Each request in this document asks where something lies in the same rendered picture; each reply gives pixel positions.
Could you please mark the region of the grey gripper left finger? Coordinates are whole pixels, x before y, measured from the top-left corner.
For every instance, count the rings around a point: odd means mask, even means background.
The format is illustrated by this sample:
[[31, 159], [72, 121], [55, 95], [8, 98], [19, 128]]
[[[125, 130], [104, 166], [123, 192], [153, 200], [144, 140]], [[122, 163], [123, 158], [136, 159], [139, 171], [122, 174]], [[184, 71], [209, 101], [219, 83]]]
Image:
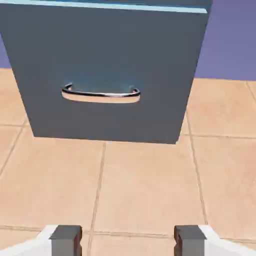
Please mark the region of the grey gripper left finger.
[[46, 225], [34, 239], [0, 250], [0, 256], [82, 256], [80, 225]]

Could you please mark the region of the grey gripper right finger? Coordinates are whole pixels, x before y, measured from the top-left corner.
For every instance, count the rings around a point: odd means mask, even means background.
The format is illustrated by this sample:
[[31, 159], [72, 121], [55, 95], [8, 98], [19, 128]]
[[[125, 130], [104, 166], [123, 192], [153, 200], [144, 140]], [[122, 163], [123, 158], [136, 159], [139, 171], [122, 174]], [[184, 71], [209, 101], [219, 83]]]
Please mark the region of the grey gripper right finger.
[[209, 225], [176, 225], [174, 256], [256, 256], [256, 250], [222, 239]]

